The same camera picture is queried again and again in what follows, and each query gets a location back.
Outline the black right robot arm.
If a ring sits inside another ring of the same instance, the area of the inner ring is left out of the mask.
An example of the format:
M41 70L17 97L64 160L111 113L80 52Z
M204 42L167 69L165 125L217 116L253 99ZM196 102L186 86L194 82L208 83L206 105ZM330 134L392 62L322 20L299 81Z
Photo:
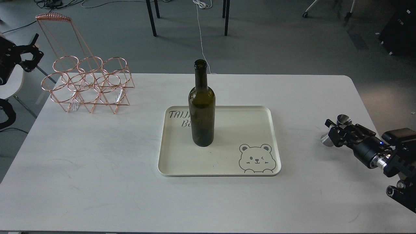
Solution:
M415 151L416 133L409 128L394 129L383 133L382 138L360 124L353 124L346 115L339 115L337 122L327 119L329 132L321 142L329 147L346 146L353 151L364 166L380 168L386 177L398 175L395 186L388 186L386 194L407 209L415 212Z

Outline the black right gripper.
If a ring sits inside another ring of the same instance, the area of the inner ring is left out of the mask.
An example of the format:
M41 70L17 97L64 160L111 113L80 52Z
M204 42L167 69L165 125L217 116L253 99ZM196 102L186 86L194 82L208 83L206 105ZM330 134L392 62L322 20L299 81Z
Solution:
M340 121L327 119L324 123L328 128L339 127ZM379 160L388 159L392 153L389 145L376 137L376 133L360 124L345 126L340 132L345 140L342 146L350 148L354 156L367 168L379 167Z

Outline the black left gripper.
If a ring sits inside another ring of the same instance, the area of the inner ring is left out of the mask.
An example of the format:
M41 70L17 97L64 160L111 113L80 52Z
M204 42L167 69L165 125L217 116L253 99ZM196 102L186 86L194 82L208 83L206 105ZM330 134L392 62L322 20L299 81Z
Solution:
M37 67L44 53L35 45L39 34L35 34L28 45L16 45L1 36L0 39L0 85L5 85L16 65L20 65L25 72L31 72ZM21 55L30 53L32 59L22 60Z

